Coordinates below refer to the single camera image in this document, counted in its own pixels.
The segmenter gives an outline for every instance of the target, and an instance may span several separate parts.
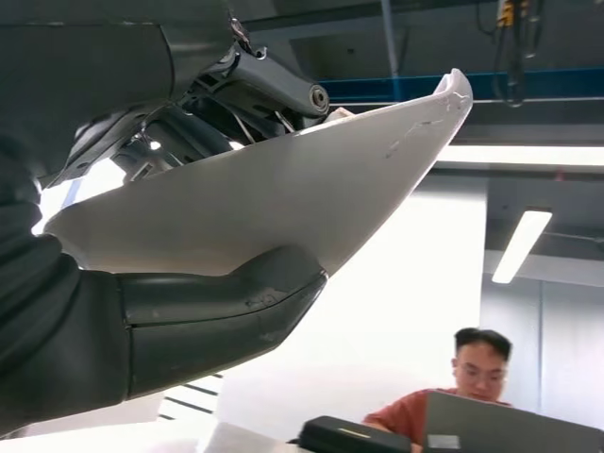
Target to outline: blue beam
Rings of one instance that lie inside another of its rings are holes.
[[[467,74],[474,100],[497,99],[493,93],[493,75]],[[392,78],[322,80],[321,84],[332,103],[396,102],[415,99],[432,93],[442,75],[421,75]],[[525,74],[527,99],[568,99],[604,97],[604,68],[531,71]]]

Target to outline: metal bolt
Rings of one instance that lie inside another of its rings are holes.
[[[256,55],[257,59],[265,59],[268,53],[268,50],[269,49],[267,49],[266,45],[263,45],[262,47],[256,49],[254,54]]]
[[[327,111],[329,107],[329,96],[322,87],[314,86],[310,89],[310,102],[319,111]]]

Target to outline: white surface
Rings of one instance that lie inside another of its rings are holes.
[[[216,276],[291,244],[333,275],[425,176],[471,107],[470,84],[453,70],[430,96],[133,182],[47,229],[90,269]]]
[[[485,216],[483,180],[426,180],[283,345],[230,370],[217,415],[287,440],[316,416],[359,421],[452,385],[454,333],[479,324]]]
[[[551,219],[551,212],[526,210],[514,230],[493,281],[510,283]]]
[[[439,162],[509,163],[522,165],[604,166],[604,148],[589,146],[450,145]]]
[[[496,250],[485,250],[485,272],[495,273],[501,255],[502,252]],[[529,255],[517,277],[604,287],[604,261]]]
[[[157,412],[162,399],[163,394],[162,393],[151,394],[132,401],[126,401],[118,406],[36,423],[27,427],[26,435],[37,436],[71,429],[155,422],[157,420]]]
[[[3,441],[2,453],[295,453],[284,445],[244,429],[219,424],[159,422],[90,428]]]

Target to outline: ceiling light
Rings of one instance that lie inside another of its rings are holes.
[[[589,146],[471,146],[450,145],[441,162],[524,165],[604,166],[604,148]]]
[[[531,252],[551,218],[546,210],[527,210],[510,240],[501,261],[493,274],[495,283],[510,283]]]

